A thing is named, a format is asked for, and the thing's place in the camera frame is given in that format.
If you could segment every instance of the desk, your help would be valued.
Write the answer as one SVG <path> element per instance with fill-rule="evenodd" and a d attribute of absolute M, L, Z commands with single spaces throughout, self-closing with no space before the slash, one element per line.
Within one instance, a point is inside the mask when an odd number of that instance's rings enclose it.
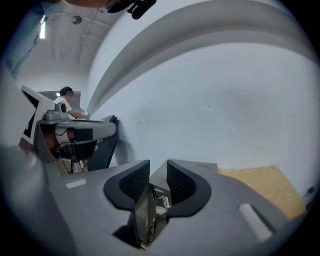
<path fill-rule="evenodd" d="M 278 207 L 288 220 L 307 212 L 302 198 L 276 166 L 253 169 L 218 169 L 218 173 L 245 183 Z"/>

